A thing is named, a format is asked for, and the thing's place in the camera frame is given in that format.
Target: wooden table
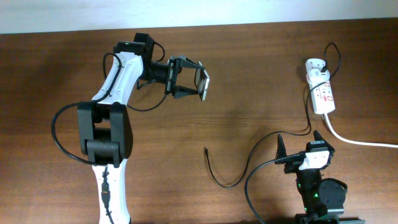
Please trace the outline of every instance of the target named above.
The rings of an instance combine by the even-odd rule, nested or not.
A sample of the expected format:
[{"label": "wooden table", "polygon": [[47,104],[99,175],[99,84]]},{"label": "wooden table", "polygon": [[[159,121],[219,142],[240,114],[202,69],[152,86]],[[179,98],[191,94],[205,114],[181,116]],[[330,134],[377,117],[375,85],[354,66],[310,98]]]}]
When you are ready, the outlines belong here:
[{"label": "wooden table", "polygon": [[[119,40],[147,32],[166,58],[200,60],[211,77],[208,98],[169,97],[154,111],[130,111],[134,147],[127,163],[126,196],[134,223],[237,223],[255,220],[244,184],[217,186],[205,163],[210,151],[216,176],[234,182],[249,151],[265,134],[306,127],[303,107],[306,59],[322,58],[327,43],[343,55],[332,80],[336,132],[359,141],[397,144],[398,20],[287,22],[238,26],[124,29],[0,35],[0,223],[97,223],[94,173],[57,149],[50,122],[63,105],[90,100],[103,83],[101,60]],[[154,58],[161,56],[156,49]],[[330,67],[336,54],[330,51]],[[179,85],[193,87],[192,71]],[[161,84],[134,90],[130,103],[156,104]],[[323,171],[349,186],[344,217],[368,223],[398,220],[398,150],[346,144],[334,138],[310,106],[313,128],[335,147]],[[76,110],[62,115],[61,142],[81,155]],[[249,169],[275,157],[277,136],[264,141]],[[313,140],[284,136],[288,154]],[[303,213],[294,175],[269,166],[249,183],[265,220]]]}]

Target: power plug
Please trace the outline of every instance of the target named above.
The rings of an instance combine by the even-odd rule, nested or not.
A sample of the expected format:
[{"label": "power plug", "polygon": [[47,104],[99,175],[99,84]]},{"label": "power plug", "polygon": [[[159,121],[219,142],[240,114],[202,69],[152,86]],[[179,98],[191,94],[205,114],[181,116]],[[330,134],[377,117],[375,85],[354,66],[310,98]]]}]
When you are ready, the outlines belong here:
[{"label": "power plug", "polygon": [[310,90],[319,83],[325,82],[311,92],[313,110],[316,114],[327,114],[336,109],[329,82],[330,72],[328,70],[321,72],[325,64],[324,60],[317,58],[311,58],[305,62]]}]

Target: cable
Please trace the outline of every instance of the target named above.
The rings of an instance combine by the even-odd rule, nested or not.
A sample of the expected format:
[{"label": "cable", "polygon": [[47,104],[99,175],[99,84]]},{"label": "cable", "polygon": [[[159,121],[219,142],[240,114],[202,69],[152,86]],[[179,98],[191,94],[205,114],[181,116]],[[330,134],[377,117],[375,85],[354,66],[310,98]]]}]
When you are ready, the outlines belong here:
[{"label": "cable", "polygon": [[109,221],[114,224],[111,216],[111,212],[109,211],[109,201],[111,200],[111,191],[109,190],[109,184],[108,184],[108,178],[107,176],[109,175],[108,172],[108,166],[105,167],[105,171],[102,173],[102,177],[104,178],[104,181],[101,184],[101,199],[102,202],[104,203],[104,207],[106,210],[106,216],[109,217]]},{"label": "cable", "polygon": [[394,144],[384,144],[384,143],[373,143],[373,142],[359,142],[359,141],[352,141],[352,140],[348,140],[345,139],[343,137],[341,137],[340,135],[338,135],[335,130],[331,127],[330,121],[329,121],[329,117],[327,114],[323,114],[323,117],[326,121],[326,124],[328,125],[328,128],[330,130],[330,132],[338,139],[347,142],[347,143],[351,143],[351,144],[358,144],[358,145],[362,145],[362,146],[379,146],[379,147],[393,147],[393,148],[398,148],[398,145],[394,145]]},{"label": "cable", "polygon": [[112,90],[112,88],[113,88],[113,86],[114,86],[114,84],[115,84],[115,82],[116,82],[116,79],[117,79],[118,76],[119,76],[120,70],[121,70],[121,68],[122,68],[122,63],[121,63],[121,61],[120,61],[120,58],[119,58],[116,54],[114,54],[114,53],[106,53],[106,54],[104,55],[104,57],[103,57],[103,69],[105,68],[104,64],[105,64],[106,57],[109,56],[109,55],[113,55],[114,57],[116,57],[116,59],[117,59],[118,62],[119,62],[119,67],[118,67],[118,70],[117,70],[117,72],[116,72],[116,74],[115,74],[115,76],[114,76],[114,78],[113,78],[113,81],[112,81],[111,85],[109,86],[108,90],[106,90],[106,93],[105,93],[100,99],[97,99],[97,100],[91,100],[91,101],[86,101],[86,102],[78,102],[78,103],[71,103],[71,104],[69,104],[69,105],[64,106],[64,107],[61,108],[58,112],[55,113],[55,115],[54,115],[54,117],[53,117],[53,119],[52,119],[52,121],[51,121],[51,135],[52,135],[53,140],[55,141],[55,144],[58,146],[58,148],[59,148],[64,154],[66,154],[68,157],[71,157],[71,158],[74,159],[74,160],[77,160],[77,161],[79,161],[79,162],[82,162],[82,163],[88,164],[88,165],[106,166],[106,164],[98,164],[98,163],[96,163],[96,162],[91,162],[91,161],[88,161],[88,160],[86,160],[86,159],[82,159],[82,158],[80,158],[80,157],[78,157],[78,156],[75,156],[75,155],[73,155],[72,153],[68,152],[68,151],[61,145],[60,141],[59,141],[58,138],[57,138],[57,133],[56,133],[56,131],[55,131],[55,123],[57,122],[58,117],[59,117],[65,110],[67,110],[67,109],[69,109],[69,108],[72,108],[72,107],[75,107],[75,106],[82,105],[83,103],[98,103],[98,102],[104,100],[107,96],[109,96],[109,94],[111,93],[111,90]]},{"label": "cable", "polygon": [[[330,43],[326,46],[326,48],[325,48],[325,53],[324,53],[325,61],[326,61],[326,62],[325,62],[325,66],[327,66],[327,61],[328,61],[328,60],[327,60],[327,57],[326,57],[326,52],[327,52],[329,46],[331,46],[331,45],[334,46],[334,48],[336,49],[336,51],[337,51],[337,53],[338,53],[338,66],[337,66],[336,70],[333,72],[333,74],[330,76],[330,78],[329,78],[327,81],[329,81],[331,78],[333,78],[333,77],[336,75],[337,71],[340,69],[340,66],[341,66],[341,54],[340,54],[340,51],[338,50],[338,47],[337,47],[336,44],[333,43],[333,42],[330,42]],[[207,150],[207,148],[205,148],[205,155],[206,155],[206,158],[207,158],[207,164],[208,164],[208,167],[209,167],[210,174],[211,174],[212,178],[214,179],[214,181],[215,181],[220,187],[225,188],[225,189],[231,189],[231,188],[237,186],[237,185],[243,180],[244,176],[246,175],[246,172],[248,171],[248,167],[249,167],[250,160],[251,160],[251,158],[252,158],[252,155],[253,155],[254,152],[256,151],[256,148],[258,147],[258,145],[260,145],[260,143],[261,143],[263,140],[265,140],[266,138],[268,138],[269,136],[271,136],[271,135],[273,135],[273,134],[284,133],[284,134],[289,134],[289,135],[293,135],[293,136],[306,136],[306,135],[310,134],[310,133],[311,133],[311,130],[312,130],[312,125],[311,125],[311,121],[310,121],[310,116],[309,116],[309,114],[308,114],[308,99],[309,99],[309,96],[310,96],[311,92],[312,92],[314,89],[316,89],[318,86],[320,86],[320,85],[322,85],[322,84],[325,84],[326,82],[319,83],[318,85],[316,85],[315,87],[313,87],[313,88],[308,92],[307,98],[306,98],[306,100],[305,100],[305,115],[306,115],[306,117],[307,117],[307,124],[308,124],[309,130],[308,130],[306,133],[303,133],[303,134],[290,133],[290,132],[287,132],[287,131],[274,131],[274,132],[271,132],[271,133],[265,135],[265,136],[264,136],[262,139],[260,139],[260,141],[258,141],[258,142],[254,145],[254,147],[251,149],[251,151],[250,151],[250,153],[249,153],[249,156],[248,156],[248,159],[247,159],[247,161],[246,161],[246,166],[245,166],[245,168],[244,168],[244,170],[243,170],[243,174],[242,174],[241,178],[240,178],[235,184],[230,185],[230,186],[225,186],[225,185],[222,185],[222,184],[216,179],[216,177],[215,177],[214,174],[213,174],[213,171],[211,170],[210,161],[209,161],[209,155],[208,155],[208,150]]]},{"label": "cable", "polygon": [[253,211],[253,213],[254,213],[254,215],[256,216],[256,218],[257,218],[262,224],[266,224],[266,223],[265,223],[265,221],[260,217],[260,215],[256,212],[256,209],[254,209],[254,207],[253,207],[253,205],[252,205],[252,203],[251,203],[251,201],[250,201],[250,198],[249,198],[249,194],[248,194],[248,183],[249,183],[250,178],[251,178],[259,169],[263,168],[264,166],[266,166],[266,165],[268,165],[268,164],[271,164],[271,163],[274,163],[274,162],[283,161],[283,160],[286,160],[286,159],[290,159],[291,157],[295,157],[295,156],[299,156],[299,155],[300,155],[299,153],[296,153],[296,154],[289,155],[289,156],[286,156],[286,157],[283,157],[283,158],[280,158],[280,159],[273,159],[273,160],[271,160],[271,161],[265,162],[265,163],[263,163],[263,164],[257,166],[257,167],[256,167],[252,172],[250,172],[250,174],[248,175],[248,177],[247,177],[247,179],[246,179],[246,182],[245,182],[245,184],[244,184],[244,194],[246,195],[246,200],[248,201],[248,204],[249,204],[251,210]]},{"label": "cable", "polygon": [[161,46],[158,42],[154,41],[154,44],[155,44],[155,45],[158,45],[158,46],[163,50],[163,56],[162,56],[162,58],[160,58],[160,59],[158,60],[158,62],[159,62],[159,61],[163,60],[163,58],[165,57],[166,51],[164,50],[163,46]]},{"label": "cable", "polygon": [[132,109],[132,110],[134,110],[134,111],[138,111],[138,112],[151,111],[151,110],[155,109],[156,107],[160,106],[160,105],[163,103],[163,101],[166,99],[166,96],[167,96],[167,94],[165,94],[165,95],[163,96],[162,100],[161,100],[160,102],[158,102],[155,106],[153,106],[153,107],[151,107],[151,108],[148,108],[148,109],[143,109],[143,110],[142,110],[142,109],[137,109],[137,108],[134,108],[134,107],[132,107],[132,106],[130,106],[130,105],[128,105],[128,104],[127,104],[127,107],[130,108],[130,109]]}]

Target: white background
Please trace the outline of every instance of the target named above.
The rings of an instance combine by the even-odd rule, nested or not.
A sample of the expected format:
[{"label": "white background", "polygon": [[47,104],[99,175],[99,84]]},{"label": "white background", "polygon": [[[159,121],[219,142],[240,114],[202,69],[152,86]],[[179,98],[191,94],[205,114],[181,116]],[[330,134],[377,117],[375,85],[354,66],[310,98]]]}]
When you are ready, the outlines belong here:
[{"label": "white background", "polygon": [[397,17],[398,0],[2,0],[0,33]]}]

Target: white power strip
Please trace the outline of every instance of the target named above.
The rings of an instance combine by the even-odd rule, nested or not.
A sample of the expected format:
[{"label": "white power strip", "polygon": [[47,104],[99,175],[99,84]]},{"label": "white power strip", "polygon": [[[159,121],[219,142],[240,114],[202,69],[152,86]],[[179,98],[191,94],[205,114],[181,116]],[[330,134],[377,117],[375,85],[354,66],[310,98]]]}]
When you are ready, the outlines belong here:
[{"label": "white power strip", "polygon": [[351,144],[359,144],[363,146],[378,146],[378,147],[394,147],[398,148],[398,145],[393,144],[384,144],[384,143],[373,143],[373,142],[359,142],[359,141],[352,141],[349,139],[345,139],[338,135],[335,130],[332,128],[328,113],[334,111],[335,107],[335,100],[333,98],[330,86],[330,73],[328,70],[325,72],[321,72],[322,68],[325,66],[325,61],[322,59],[311,58],[305,62],[305,68],[307,69],[307,81],[310,85],[310,90],[313,87],[319,85],[319,83],[324,84],[316,87],[311,92],[312,97],[312,105],[313,110],[316,114],[321,114],[322,118],[326,121],[330,132],[338,139],[351,143]]}]

